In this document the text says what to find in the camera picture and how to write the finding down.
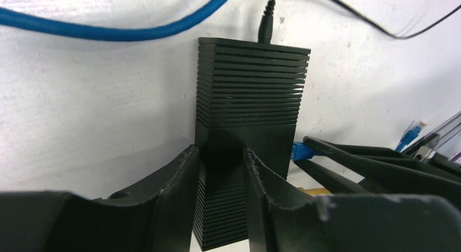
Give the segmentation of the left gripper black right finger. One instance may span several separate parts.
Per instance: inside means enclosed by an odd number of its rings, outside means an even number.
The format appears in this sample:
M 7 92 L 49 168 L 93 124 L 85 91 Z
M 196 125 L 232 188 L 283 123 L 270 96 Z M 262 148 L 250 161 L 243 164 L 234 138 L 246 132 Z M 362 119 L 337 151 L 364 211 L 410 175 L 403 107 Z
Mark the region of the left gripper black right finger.
M 460 211 L 438 196 L 310 196 L 243 154 L 250 251 L 460 251 Z

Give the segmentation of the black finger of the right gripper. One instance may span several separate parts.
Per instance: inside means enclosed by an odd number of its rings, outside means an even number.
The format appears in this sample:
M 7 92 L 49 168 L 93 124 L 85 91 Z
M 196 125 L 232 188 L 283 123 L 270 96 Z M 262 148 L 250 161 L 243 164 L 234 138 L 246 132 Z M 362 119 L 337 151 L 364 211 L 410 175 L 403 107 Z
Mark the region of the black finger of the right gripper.
M 294 163 L 333 194 L 369 194 L 369 191 L 365 190 L 357 183 L 315 162 L 310 160 L 298 160 Z
M 390 193 L 435 195 L 460 209 L 460 177 L 388 148 L 334 144 L 311 136 L 303 143 Z

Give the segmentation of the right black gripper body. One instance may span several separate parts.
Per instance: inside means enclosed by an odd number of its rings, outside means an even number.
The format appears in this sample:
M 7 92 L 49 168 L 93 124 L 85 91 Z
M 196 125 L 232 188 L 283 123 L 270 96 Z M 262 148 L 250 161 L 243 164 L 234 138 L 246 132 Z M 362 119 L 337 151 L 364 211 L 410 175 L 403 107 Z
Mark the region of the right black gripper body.
M 426 125 L 414 124 L 401 138 L 401 153 L 460 177 L 460 112 L 425 136 Z

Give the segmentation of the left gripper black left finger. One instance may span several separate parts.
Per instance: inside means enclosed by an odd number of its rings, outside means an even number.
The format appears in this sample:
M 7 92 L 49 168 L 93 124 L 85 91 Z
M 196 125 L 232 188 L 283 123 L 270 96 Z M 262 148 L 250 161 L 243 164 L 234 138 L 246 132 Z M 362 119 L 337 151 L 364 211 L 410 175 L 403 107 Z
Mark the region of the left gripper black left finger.
M 108 198 L 1 193 L 1 251 L 188 251 L 200 153 L 195 145 Z

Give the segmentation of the black network switch small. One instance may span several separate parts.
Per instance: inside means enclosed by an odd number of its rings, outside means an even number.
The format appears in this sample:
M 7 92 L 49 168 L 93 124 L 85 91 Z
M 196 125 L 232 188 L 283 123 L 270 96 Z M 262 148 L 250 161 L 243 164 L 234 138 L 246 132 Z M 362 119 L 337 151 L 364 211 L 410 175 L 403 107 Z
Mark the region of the black network switch small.
M 247 238 L 243 152 L 286 178 L 310 49 L 198 39 L 193 232 L 202 251 Z

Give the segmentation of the black power adapter with cord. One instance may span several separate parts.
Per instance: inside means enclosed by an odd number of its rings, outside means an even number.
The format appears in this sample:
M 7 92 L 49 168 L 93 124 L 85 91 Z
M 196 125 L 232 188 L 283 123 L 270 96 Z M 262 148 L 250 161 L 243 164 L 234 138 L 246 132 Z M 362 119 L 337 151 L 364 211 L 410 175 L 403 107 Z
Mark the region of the black power adapter with cord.
M 379 25 L 377 22 L 373 21 L 372 19 L 366 17 L 362 13 L 360 13 L 358 10 L 355 8 L 351 7 L 347 3 L 345 3 L 342 0 L 330 0 L 337 6 L 341 7 L 342 9 L 348 11 L 350 14 L 355 16 L 357 19 L 367 23 L 371 27 L 375 28 L 382 34 L 388 36 L 389 38 L 392 38 L 394 40 L 409 40 L 414 37 L 417 37 L 419 35 L 422 35 L 423 33 L 429 31 L 430 29 L 434 28 L 453 14 L 457 13 L 460 11 L 460 5 L 458 5 L 456 8 L 451 10 L 448 14 L 445 16 L 441 17 L 437 21 L 433 22 L 432 24 L 428 25 L 424 29 L 421 29 L 415 33 L 409 34 L 409 35 L 396 35 L 394 33 L 391 33 L 381 25 Z M 270 44 L 271 39 L 272 39 L 272 34 L 273 34 L 273 15 L 274 15 L 274 10 L 275 10 L 275 5 L 276 5 L 276 0 L 268 0 L 264 12 L 261 17 L 259 29 L 258 29 L 258 43 L 263 43 L 263 44 Z

